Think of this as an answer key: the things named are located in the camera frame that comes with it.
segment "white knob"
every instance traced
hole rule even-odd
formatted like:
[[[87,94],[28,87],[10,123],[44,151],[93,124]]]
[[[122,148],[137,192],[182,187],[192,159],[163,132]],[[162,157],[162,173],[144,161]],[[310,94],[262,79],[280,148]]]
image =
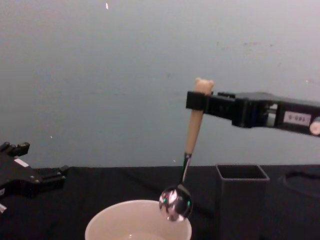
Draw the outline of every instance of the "white knob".
[[[320,117],[316,117],[315,120],[310,125],[310,132],[313,135],[320,135]]]

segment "gray wall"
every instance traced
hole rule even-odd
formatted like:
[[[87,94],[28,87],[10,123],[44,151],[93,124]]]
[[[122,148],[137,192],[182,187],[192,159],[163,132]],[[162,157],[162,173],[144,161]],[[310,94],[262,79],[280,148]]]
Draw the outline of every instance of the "gray wall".
[[[196,77],[320,101],[319,0],[0,0],[0,141],[33,167],[181,165]],[[206,116],[193,165],[319,162]]]

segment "bowl rim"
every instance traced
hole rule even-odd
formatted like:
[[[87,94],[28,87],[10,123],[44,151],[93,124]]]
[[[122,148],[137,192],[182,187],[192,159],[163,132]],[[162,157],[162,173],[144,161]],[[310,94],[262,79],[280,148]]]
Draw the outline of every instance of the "bowl rim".
[[[85,240],[88,240],[89,238],[89,229],[91,227],[91,225],[94,223],[94,221],[100,216],[102,215],[104,212],[112,209],[112,208],[115,208],[115,207],[119,207],[121,205],[125,205],[125,204],[132,204],[132,203],[137,203],[137,202],[145,202],[145,203],[159,203],[158,201],[155,201],[155,200],[144,200],[144,199],[141,199],[141,200],[129,200],[129,201],[122,201],[122,202],[119,202],[119,203],[116,203],[114,205],[111,205],[111,206],[108,206],[107,208],[103,209],[102,211],[98,212],[91,220],[90,222],[88,223],[88,225],[86,226],[86,229],[85,229],[85,234],[84,234],[84,238]],[[192,227],[191,227],[191,223],[189,221],[189,219],[185,219],[184,220],[187,224],[187,238],[186,240],[191,240],[191,236],[192,236]]]

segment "black table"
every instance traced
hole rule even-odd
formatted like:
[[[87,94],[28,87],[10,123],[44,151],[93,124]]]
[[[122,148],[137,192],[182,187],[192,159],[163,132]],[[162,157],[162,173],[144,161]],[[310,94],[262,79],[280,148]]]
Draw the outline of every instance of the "black table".
[[[263,166],[270,177],[261,240],[320,240],[320,200],[286,188],[280,181],[290,170],[320,166]],[[180,167],[71,167],[62,190],[34,199],[10,196],[1,200],[1,240],[84,240],[89,221],[99,211],[128,200],[158,200],[164,188],[179,180]],[[187,187],[194,196],[192,240],[212,240],[215,168],[192,166]],[[294,179],[292,184],[320,193],[319,180]]]

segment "metal spoon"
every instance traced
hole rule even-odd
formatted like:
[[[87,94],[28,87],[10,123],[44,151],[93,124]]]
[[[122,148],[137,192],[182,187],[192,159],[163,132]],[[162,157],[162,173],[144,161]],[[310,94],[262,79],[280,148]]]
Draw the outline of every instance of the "metal spoon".
[[[213,86],[213,81],[197,78],[195,80],[194,91],[209,95],[212,92]],[[184,161],[180,181],[178,185],[165,189],[159,198],[160,212],[167,220],[171,222],[182,222],[192,212],[193,201],[191,194],[184,186],[184,183],[187,176],[188,166],[191,161],[191,156],[197,142],[203,115],[203,111],[192,110],[185,144]]]

